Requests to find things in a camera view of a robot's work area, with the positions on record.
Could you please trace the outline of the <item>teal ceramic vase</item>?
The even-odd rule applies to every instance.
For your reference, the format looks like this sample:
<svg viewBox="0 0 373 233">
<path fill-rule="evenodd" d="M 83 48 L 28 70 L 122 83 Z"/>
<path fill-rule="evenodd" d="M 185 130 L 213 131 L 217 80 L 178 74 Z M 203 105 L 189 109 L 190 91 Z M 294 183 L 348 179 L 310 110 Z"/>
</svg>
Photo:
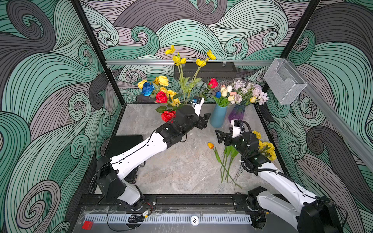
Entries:
<svg viewBox="0 0 373 233">
<path fill-rule="evenodd" d="M 216 105 L 209 119 L 211 126 L 213 126 L 214 128 L 222 127 L 226 116 L 226 112 L 227 106 L 221 107 L 219 105 Z"/>
</svg>

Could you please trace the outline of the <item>yellow tulip single stem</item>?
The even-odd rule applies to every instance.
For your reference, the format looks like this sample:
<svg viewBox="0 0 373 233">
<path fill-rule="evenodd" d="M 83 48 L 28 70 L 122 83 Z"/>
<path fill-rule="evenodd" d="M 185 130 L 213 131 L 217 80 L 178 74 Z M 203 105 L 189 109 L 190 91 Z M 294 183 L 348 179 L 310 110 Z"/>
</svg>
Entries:
<svg viewBox="0 0 373 233">
<path fill-rule="evenodd" d="M 220 168 L 221 183 L 223 183 L 224 180 L 227 180 L 228 176 L 229 176 L 228 175 L 229 174 L 229 169 L 227 169 L 226 166 L 227 166 L 227 162 L 228 162 L 228 158 L 230 156 L 230 153 L 231 153 L 231 147 L 226 146 L 224 151 L 223 151 L 223 159 L 222 159 L 221 168 Z"/>
</svg>

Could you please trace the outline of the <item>orange tulip stem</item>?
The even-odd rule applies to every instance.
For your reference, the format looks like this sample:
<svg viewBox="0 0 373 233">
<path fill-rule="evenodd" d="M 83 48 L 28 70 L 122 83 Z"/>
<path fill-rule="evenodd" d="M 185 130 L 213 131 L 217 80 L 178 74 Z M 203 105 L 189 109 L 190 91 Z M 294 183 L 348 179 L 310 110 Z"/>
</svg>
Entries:
<svg viewBox="0 0 373 233">
<path fill-rule="evenodd" d="M 214 144 L 212 144 L 212 143 L 208 143 L 207 145 L 208 145 L 208 147 L 209 147 L 211 150 L 213 150 L 214 155 L 215 155 L 215 158 L 216 158 L 217 162 L 220 164 L 220 168 L 221 168 L 221 162 L 222 162 L 222 159 L 223 159 L 223 154 L 222 154 L 222 156 L 220 156 L 220 154 L 219 154 L 218 150 L 215 148 Z M 231 176 L 231 174 L 229 175 L 228 181 L 226 181 L 226 180 L 224 180 L 224 181 L 229 182 L 229 180 L 231 180 L 231 182 L 232 182 L 235 186 L 241 188 L 241 186 L 237 183 L 237 179 L 236 179 L 236 178 L 233 178 L 233 177 Z"/>
</svg>

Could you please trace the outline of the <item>purple glass vase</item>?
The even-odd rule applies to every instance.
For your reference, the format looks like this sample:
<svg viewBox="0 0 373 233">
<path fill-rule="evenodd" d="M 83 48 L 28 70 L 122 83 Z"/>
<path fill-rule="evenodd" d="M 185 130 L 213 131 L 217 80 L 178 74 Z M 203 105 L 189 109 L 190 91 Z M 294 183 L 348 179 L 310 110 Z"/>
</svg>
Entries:
<svg viewBox="0 0 373 233">
<path fill-rule="evenodd" d="M 245 105 L 236 104 L 228 116 L 228 121 L 231 122 L 232 120 L 243 120 L 245 109 Z"/>
</svg>

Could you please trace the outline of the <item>yellow carnation flower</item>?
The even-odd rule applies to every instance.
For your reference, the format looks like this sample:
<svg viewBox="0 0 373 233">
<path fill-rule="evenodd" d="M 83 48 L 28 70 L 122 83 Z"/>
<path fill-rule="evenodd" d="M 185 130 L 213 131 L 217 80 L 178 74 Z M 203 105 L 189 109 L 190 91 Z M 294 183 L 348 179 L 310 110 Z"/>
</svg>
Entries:
<svg viewBox="0 0 373 233">
<path fill-rule="evenodd" d="M 262 154 L 268 158 L 270 161 L 274 161 L 277 159 L 276 153 L 273 149 L 264 150 Z"/>
<path fill-rule="evenodd" d="M 257 131 L 252 131 L 252 133 L 256 135 L 256 138 L 257 138 L 258 140 L 262 139 L 261 133 L 259 133 L 259 132 L 257 132 Z"/>
<path fill-rule="evenodd" d="M 273 144 L 270 143 L 270 142 L 262 142 L 261 140 L 259 140 L 258 142 L 259 142 L 258 148 L 261 151 L 263 151 L 263 150 L 270 150 L 273 147 Z"/>
</svg>

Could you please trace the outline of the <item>yellow poppy spray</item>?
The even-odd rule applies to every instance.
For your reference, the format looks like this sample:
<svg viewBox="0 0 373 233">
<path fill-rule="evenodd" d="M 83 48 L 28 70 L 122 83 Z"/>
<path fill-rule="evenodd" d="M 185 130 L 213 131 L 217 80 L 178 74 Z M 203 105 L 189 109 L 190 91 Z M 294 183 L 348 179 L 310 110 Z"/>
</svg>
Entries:
<svg viewBox="0 0 373 233">
<path fill-rule="evenodd" d="M 198 84 L 200 81 L 206 81 L 207 79 L 213 78 L 213 73 L 215 72 L 214 64 L 210 64 L 211 61 L 216 61 L 217 57 L 213 53 L 211 49 L 207 51 L 207 58 L 206 59 L 197 59 L 196 64 L 196 71 L 193 75 L 189 75 L 185 81 L 185 103 L 189 101 L 191 98 L 193 88 Z"/>
<path fill-rule="evenodd" d="M 172 60 L 174 62 L 175 68 L 176 68 L 176 74 L 178 74 L 178 81 L 180 83 L 180 87 L 183 91 L 183 97 L 184 97 L 184 104 L 187 104 L 188 102 L 188 92 L 189 87 L 187 85 L 187 82 L 189 78 L 186 78 L 184 76 L 183 68 L 187 62 L 186 58 L 182 58 L 179 52 L 176 52 L 176 48 L 174 45 L 171 45 L 171 47 L 165 51 L 166 55 L 173 55 Z"/>
</svg>

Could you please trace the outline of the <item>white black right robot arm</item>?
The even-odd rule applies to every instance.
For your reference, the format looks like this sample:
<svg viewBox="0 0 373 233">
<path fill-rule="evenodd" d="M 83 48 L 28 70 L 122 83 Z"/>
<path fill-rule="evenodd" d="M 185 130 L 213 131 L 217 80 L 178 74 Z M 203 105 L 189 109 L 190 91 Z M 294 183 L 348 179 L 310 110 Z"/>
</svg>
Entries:
<svg viewBox="0 0 373 233">
<path fill-rule="evenodd" d="M 258 132 L 251 130 L 246 121 L 233 120 L 228 133 L 216 130 L 218 143 L 225 145 L 224 157 L 240 156 L 244 171 L 254 174 L 272 185 L 280 194 L 271 194 L 263 187 L 248 192 L 246 202 L 254 212 L 252 226 L 261 228 L 265 223 L 264 211 L 269 211 L 299 233 L 341 233 L 340 207 L 327 197 L 319 197 L 282 173 L 273 164 L 275 147 L 263 142 Z"/>
</svg>

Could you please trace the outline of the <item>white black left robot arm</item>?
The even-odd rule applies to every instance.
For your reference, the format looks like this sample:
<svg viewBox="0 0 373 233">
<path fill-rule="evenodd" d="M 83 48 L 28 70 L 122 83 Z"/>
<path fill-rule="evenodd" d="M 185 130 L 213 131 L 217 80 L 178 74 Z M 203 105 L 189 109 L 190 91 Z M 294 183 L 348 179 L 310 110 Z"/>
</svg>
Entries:
<svg viewBox="0 0 373 233">
<path fill-rule="evenodd" d="M 152 156 L 181 142 L 193 128 L 206 128 L 211 114 L 200 116 L 200 111 L 200 104 L 183 106 L 143 142 L 119 155 L 99 159 L 95 178 L 105 200 L 108 203 L 123 201 L 133 210 L 140 209 L 144 195 L 136 185 L 125 181 L 125 177 Z"/>
</svg>

